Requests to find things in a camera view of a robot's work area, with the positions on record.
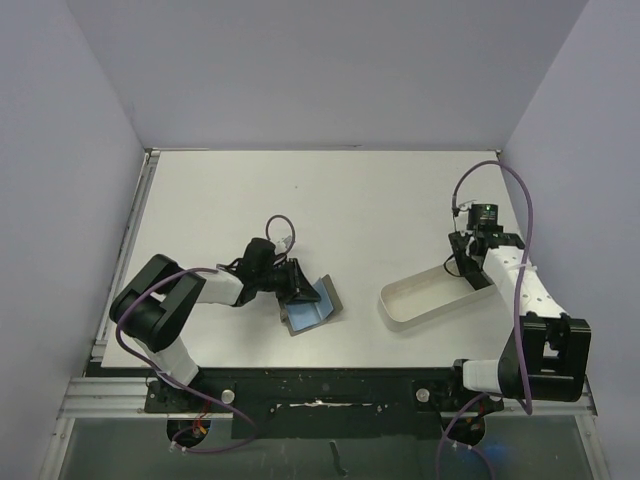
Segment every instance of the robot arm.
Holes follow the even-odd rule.
[[[283,304],[318,302],[320,295],[305,278],[298,261],[276,253],[278,246],[254,238],[242,258],[211,273],[189,272],[159,288],[131,314],[123,331],[142,347],[160,370],[184,385],[194,379],[198,366],[180,332],[196,303],[218,303],[241,307],[259,291],[275,292]],[[164,255],[155,255],[116,297],[109,317],[117,322],[143,292],[182,268]]]
[[[451,233],[449,240],[460,275],[476,290],[495,285],[513,314],[524,244],[517,234],[504,233],[498,225],[498,206],[471,205],[467,230]],[[578,400],[591,340],[589,325],[585,320],[570,317],[553,300],[528,261],[519,307],[532,398]],[[511,332],[499,359],[469,360],[462,364],[465,388],[523,398],[515,334]]]

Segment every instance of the plastic tray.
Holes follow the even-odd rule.
[[[474,290],[442,266],[390,283],[380,291],[380,314],[390,330],[404,330],[476,302],[496,292],[495,286]]]

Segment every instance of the cable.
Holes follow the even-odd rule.
[[[267,220],[267,224],[264,227],[264,233],[267,237],[267,240],[271,241],[271,237],[269,236],[269,227],[271,226],[271,222],[273,222],[276,218],[280,218],[285,222],[287,222],[287,224],[289,225],[289,228],[291,229],[291,242],[289,243],[289,246],[284,252],[279,253],[277,255],[278,258],[284,258],[289,254],[289,252],[293,249],[293,246],[296,243],[296,229],[293,226],[293,222],[289,220],[289,217],[287,217],[286,215],[281,215],[281,214],[273,215],[269,218],[269,220]]]
[[[531,201],[531,194],[527,188],[524,180],[518,175],[518,173],[511,167],[504,165],[496,160],[486,160],[484,162],[477,163],[458,180],[456,187],[453,189],[453,195],[451,196],[451,209],[455,211],[458,201],[458,190],[462,182],[471,175],[475,170],[485,165],[497,165],[503,170],[509,172],[511,176],[518,182],[524,193],[524,197],[527,201],[527,236],[524,241],[524,250],[522,252],[521,266],[518,269],[518,278],[516,279],[515,295],[513,297],[513,328],[516,332],[516,351],[518,354],[518,365],[520,366],[520,376],[522,378],[522,386],[524,390],[524,402],[521,402],[522,408],[531,415],[533,413],[533,398],[531,397],[531,385],[529,384],[529,373],[527,372],[527,364],[524,359],[524,348],[522,346],[522,324],[520,322],[520,292],[522,291],[522,282],[524,280],[525,265],[529,260],[529,249],[531,248],[531,236],[533,234],[533,202]]]
[[[204,427],[202,426],[202,419],[207,415],[207,413],[209,413],[209,407],[211,407],[211,402],[207,400],[200,411],[200,415],[198,415],[193,421],[193,433],[195,433],[196,430],[206,433],[203,431]]]
[[[164,381],[166,381],[170,385],[173,385],[175,387],[181,388],[182,390],[184,390],[186,392],[189,392],[191,395],[195,395],[196,397],[199,397],[199,398],[201,398],[201,399],[203,399],[205,401],[209,401],[214,405],[218,405],[219,407],[222,407],[222,408],[228,410],[229,412],[237,415],[238,417],[240,417],[242,420],[244,420],[245,422],[247,422],[249,425],[251,425],[253,427],[254,433],[251,436],[245,438],[244,440],[241,440],[240,442],[232,443],[232,444],[226,445],[224,447],[208,448],[208,449],[194,449],[194,448],[182,447],[182,451],[183,452],[198,453],[198,454],[215,454],[215,453],[223,453],[223,452],[228,452],[230,450],[235,450],[236,448],[240,448],[240,447],[242,447],[244,445],[247,445],[247,444],[253,442],[258,436],[258,426],[256,425],[256,423],[249,416],[247,416],[245,413],[241,412],[237,408],[232,407],[231,405],[227,405],[227,404],[223,403],[221,400],[218,400],[217,398],[214,398],[214,397],[212,397],[210,395],[207,395],[206,393],[199,392],[198,390],[196,390],[194,388],[191,388],[191,387],[189,387],[187,385],[184,385],[181,382],[179,382],[178,380],[176,380],[175,378],[173,378],[171,375],[162,372],[160,370],[160,367],[158,367],[158,365],[156,365],[149,358],[147,358],[144,355],[141,355],[140,353],[138,353],[135,350],[133,350],[131,347],[129,347],[124,342],[124,339],[122,338],[122,329],[123,329],[125,323],[127,322],[129,316],[131,315],[131,312],[133,312],[145,299],[147,299],[149,296],[151,296],[151,294],[153,292],[155,292],[159,288],[163,287],[164,285],[166,285],[168,283],[171,283],[174,280],[177,280],[177,279],[181,278],[182,276],[184,276],[184,275],[186,275],[188,273],[198,273],[198,272],[215,274],[215,273],[218,273],[218,270],[215,270],[213,268],[190,268],[188,270],[182,270],[181,272],[178,272],[178,273],[176,273],[174,275],[168,276],[164,280],[159,281],[155,285],[153,285],[153,286],[149,287],[147,290],[145,290],[142,293],[142,295],[140,295],[138,298],[136,298],[133,301],[133,303],[129,306],[129,308],[127,308],[125,310],[125,312],[122,314],[122,316],[118,319],[118,323],[116,325],[116,341],[118,342],[118,345],[120,345],[120,347],[122,347],[123,350],[125,350],[126,352],[129,352],[134,357],[142,360],[144,363],[149,365],[151,368],[153,368],[156,371],[156,374],[158,375],[158,377],[162,378]],[[176,433],[172,438],[172,446],[173,446],[173,444],[175,442],[177,442],[177,438],[180,435],[182,435],[183,433],[185,433],[186,431],[188,431],[191,428],[192,427],[189,426],[186,429],[182,429],[178,433]]]
[[[470,419],[470,424],[473,425],[474,423],[478,423],[480,422],[484,417],[486,417],[487,415],[489,415],[489,413],[492,412],[482,412],[479,413],[478,415],[476,415],[475,417],[473,417],[472,419]]]
[[[149,373],[147,373],[147,376],[144,377],[144,385],[149,388],[151,386],[151,384],[149,383],[149,377],[151,377],[151,374],[155,373],[154,370],[151,370]]]
[[[455,253],[452,253],[451,255],[449,255],[449,258],[447,258],[444,263],[442,264],[442,268],[444,268],[444,271],[447,272],[449,275],[451,275],[452,277],[457,277],[457,278],[461,278],[462,275],[456,275],[455,273],[453,273],[451,270],[449,270],[449,267],[447,267],[447,263],[449,263],[451,261],[451,259],[455,256]]]
[[[462,415],[467,410],[469,410],[477,402],[479,402],[480,400],[482,400],[482,399],[484,399],[485,397],[488,397],[488,396],[489,395],[487,395],[486,393],[480,393],[479,395],[476,395],[471,400],[469,400],[460,409],[460,411],[455,414],[455,416],[449,422],[449,425],[447,425],[447,428],[445,429],[445,431],[442,433],[442,437],[440,438],[440,442],[438,443],[438,449],[436,450],[436,479],[437,480],[440,480],[440,457],[442,456],[442,448],[444,447],[444,443],[446,441],[453,442],[453,440],[451,440],[449,438],[449,433],[453,429],[453,426],[456,424],[456,422],[458,420],[460,420]],[[469,450],[475,452],[475,454],[478,455],[484,461],[484,463],[487,465],[487,468],[489,469],[489,475],[491,476],[491,480],[494,480],[496,478],[496,472],[493,469],[493,465],[491,465],[491,462],[489,461],[489,459],[487,458],[487,456],[484,454],[484,452],[482,450],[480,450],[480,449],[478,449],[476,447],[473,447],[471,445],[467,445],[466,443],[462,443],[462,442],[457,442],[457,443],[459,445],[467,447]]]

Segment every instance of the lavender wall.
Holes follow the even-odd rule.
[[[106,300],[142,149],[63,0],[0,14],[0,476],[37,476]]]
[[[593,328],[589,374],[615,479],[638,478],[639,25],[637,0],[591,0],[505,149],[532,190],[540,275]]]
[[[586,0],[68,0],[145,146],[502,147]]]

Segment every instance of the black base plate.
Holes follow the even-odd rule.
[[[440,412],[454,412],[476,395],[461,389],[455,368],[427,369],[202,369],[193,388],[220,398],[235,393],[233,406],[260,426],[261,438],[373,438],[415,435],[439,438]],[[428,402],[416,392],[429,390]],[[165,382],[151,381],[147,413],[194,413],[203,401]],[[486,399],[485,411],[503,404]],[[226,412],[213,405],[211,412]],[[233,420],[232,436],[252,428]]]

